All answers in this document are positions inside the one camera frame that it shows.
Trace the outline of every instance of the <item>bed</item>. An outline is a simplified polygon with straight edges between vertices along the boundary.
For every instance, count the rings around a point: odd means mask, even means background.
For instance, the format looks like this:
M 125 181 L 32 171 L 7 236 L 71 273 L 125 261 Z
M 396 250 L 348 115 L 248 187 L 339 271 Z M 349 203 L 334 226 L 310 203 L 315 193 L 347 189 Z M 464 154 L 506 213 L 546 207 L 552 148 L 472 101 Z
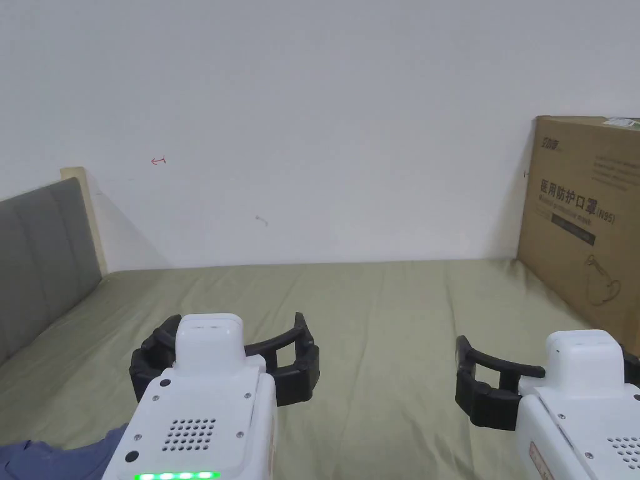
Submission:
M 587 328 L 515 260 L 116 272 L 0 366 L 0 444 L 79 447 L 127 422 L 131 352 L 171 314 L 233 312 L 255 342 L 295 311 L 321 377 L 311 401 L 279 411 L 286 480 L 523 478 L 513 434 L 472 427 L 454 402 L 455 338 L 543 364 L 549 333 Z

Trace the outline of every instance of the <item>green led light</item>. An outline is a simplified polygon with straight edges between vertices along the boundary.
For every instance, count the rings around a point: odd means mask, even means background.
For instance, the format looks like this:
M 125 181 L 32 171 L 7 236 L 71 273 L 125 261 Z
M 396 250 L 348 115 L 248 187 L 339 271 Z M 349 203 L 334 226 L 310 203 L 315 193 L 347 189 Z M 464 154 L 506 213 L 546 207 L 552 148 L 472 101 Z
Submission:
M 140 474 L 135 475 L 133 480 L 190 480 L 201 478 L 220 478 L 220 472 L 165 472 L 162 474 Z

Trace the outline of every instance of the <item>white wall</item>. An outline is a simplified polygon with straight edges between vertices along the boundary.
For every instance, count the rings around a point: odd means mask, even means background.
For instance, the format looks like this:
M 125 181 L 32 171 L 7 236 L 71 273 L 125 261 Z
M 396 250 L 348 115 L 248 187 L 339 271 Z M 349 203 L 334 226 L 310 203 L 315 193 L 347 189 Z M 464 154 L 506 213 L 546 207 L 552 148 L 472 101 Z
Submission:
M 85 166 L 111 270 L 513 255 L 531 120 L 638 115 L 638 18 L 637 0 L 3 2 L 0 196 Z

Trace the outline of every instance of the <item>cardboard box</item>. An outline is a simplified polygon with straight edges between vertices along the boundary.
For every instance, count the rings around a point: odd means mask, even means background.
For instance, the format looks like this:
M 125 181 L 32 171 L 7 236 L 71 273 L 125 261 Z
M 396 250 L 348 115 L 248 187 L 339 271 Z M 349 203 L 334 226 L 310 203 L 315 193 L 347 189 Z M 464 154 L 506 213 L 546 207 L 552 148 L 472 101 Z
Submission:
M 640 122 L 634 120 L 538 118 L 518 259 L 638 355 Z

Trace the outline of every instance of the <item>green bed sheet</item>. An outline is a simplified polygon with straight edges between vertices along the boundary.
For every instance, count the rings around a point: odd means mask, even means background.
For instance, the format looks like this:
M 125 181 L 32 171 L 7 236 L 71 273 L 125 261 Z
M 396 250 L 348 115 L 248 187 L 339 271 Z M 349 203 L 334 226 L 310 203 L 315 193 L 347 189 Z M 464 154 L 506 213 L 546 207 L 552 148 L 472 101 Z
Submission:
M 471 426 L 454 402 L 455 338 L 544 364 L 548 334 L 587 328 L 515 260 L 118 272 L 0 367 L 0 444 L 78 447 L 127 422 L 131 352 L 171 314 L 232 312 L 256 342 L 295 311 L 321 377 L 278 412 L 286 480 L 523 478 L 513 434 Z

